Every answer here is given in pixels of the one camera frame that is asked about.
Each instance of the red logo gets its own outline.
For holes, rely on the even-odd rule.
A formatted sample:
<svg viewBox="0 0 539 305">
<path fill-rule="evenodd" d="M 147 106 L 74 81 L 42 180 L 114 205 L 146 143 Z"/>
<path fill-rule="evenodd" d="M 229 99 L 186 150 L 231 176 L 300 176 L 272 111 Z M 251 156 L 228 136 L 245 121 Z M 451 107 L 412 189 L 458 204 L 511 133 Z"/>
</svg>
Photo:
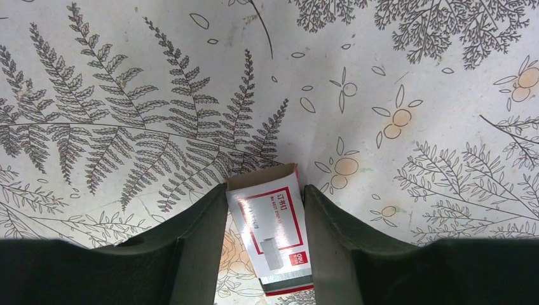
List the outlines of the red logo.
<svg viewBox="0 0 539 305">
<path fill-rule="evenodd" d="M 289 257 L 292 266 L 306 264 L 308 262 L 307 253 L 305 251 L 290 254 Z"/>
</svg>

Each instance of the white box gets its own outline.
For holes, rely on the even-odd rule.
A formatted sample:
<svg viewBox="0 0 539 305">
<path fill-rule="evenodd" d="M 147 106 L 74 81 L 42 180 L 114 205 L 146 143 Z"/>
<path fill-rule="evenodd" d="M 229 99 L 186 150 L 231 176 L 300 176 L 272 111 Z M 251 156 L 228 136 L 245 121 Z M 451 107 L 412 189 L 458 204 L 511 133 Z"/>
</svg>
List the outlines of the white box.
<svg viewBox="0 0 539 305">
<path fill-rule="evenodd" d="M 266 295 L 313 288 L 297 165 L 227 179 L 226 199 Z"/>
</svg>

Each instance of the patterned tablecloth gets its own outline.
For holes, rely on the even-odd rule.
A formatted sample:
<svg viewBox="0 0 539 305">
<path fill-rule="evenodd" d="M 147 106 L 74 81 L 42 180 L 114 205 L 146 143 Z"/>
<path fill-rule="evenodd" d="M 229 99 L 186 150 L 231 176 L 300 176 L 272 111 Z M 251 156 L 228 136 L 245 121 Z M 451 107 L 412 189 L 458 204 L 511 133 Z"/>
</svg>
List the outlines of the patterned tablecloth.
<svg viewBox="0 0 539 305">
<path fill-rule="evenodd" d="M 376 229 L 536 238 L 538 0 L 0 3 L 0 233 L 119 243 L 286 162 Z M 263 297 L 229 218 L 215 302 Z"/>
</svg>

